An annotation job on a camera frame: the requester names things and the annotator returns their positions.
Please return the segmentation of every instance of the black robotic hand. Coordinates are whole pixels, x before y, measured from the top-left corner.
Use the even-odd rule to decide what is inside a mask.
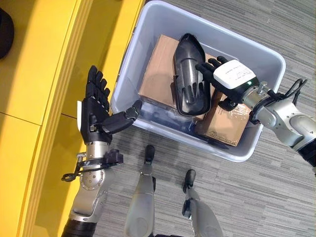
[[[85,98],[81,104],[80,133],[84,143],[93,141],[112,141],[112,134],[131,126],[137,119],[142,102],[137,100],[125,112],[109,115],[110,90],[106,88],[107,81],[102,72],[91,66],[85,89]]]
[[[208,62],[209,63],[197,64],[196,69],[203,74],[203,79],[205,81],[210,82],[215,89],[227,95],[227,98],[224,101],[219,102],[219,106],[226,111],[231,111],[238,105],[238,103],[242,103],[242,97],[246,90],[252,86],[259,85],[257,77],[254,77],[246,83],[229,89],[214,78],[215,70],[227,63],[228,60],[223,56],[218,56],[217,60],[210,58]]]

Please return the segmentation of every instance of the gray carpet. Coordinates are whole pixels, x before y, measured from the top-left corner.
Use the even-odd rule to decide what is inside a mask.
[[[298,108],[315,115],[314,0],[168,0],[187,11],[231,29],[282,54],[285,92],[297,78],[309,79]],[[121,237],[138,181],[144,148],[156,147],[154,172],[155,234],[193,237],[181,215],[186,171],[197,171],[196,191],[215,212],[226,237],[315,236],[316,193],[311,167],[275,135],[264,129],[253,156],[234,163],[190,146],[132,127],[114,136],[113,147],[124,154],[114,168],[97,237]]]

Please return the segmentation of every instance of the black rubber sleeve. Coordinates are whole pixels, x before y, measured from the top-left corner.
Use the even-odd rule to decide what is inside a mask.
[[[313,167],[316,166],[316,138],[298,150],[298,153]]]
[[[68,220],[61,237],[92,237],[97,223]]]

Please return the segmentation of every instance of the white label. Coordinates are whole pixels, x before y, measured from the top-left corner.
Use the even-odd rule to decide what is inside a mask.
[[[214,78],[227,89],[234,89],[256,75],[240,61],[234,59],[214,71]]]

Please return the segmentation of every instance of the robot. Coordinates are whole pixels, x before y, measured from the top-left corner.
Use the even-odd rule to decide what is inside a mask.
[[[285,145],[297,151],[315,169],[316,122],[296,108],[300,89],[306,80],[297,80],[285,94],[275,93],[266,82],[237,60],[227,61],[219,56],[208,63],[196,65],[203,80],[227,95],[219,104],[230,111],[244,103],[252,112],[250,121],[271,129]],[[103,74],[92,66],[86,85],[86,95],[78,102],[78,128],[86,144],[86,153],[77,155],[74,173],[65,174],[62,180],[71,182],[80,178],[80,188],[75,197],[62,237],[91,237],[106,202],[107,191],[114,178],[111,166],[122,163],[118,150],[109,150],[112,134],[126,129],[137,119],[142,103],[136,101],[125,112],[109,115],[106,81]],[[126,218],[126,237],[153,237],[154,192],[152,162],[155,149],[147,146],[144,164],[140,171],[132,202]],[[196,237],[222,237],[222,231],[212,210],[199,199],[193,188],[195,171],[188,170],[183,186],[186,194],[182,214],[191,218]]]

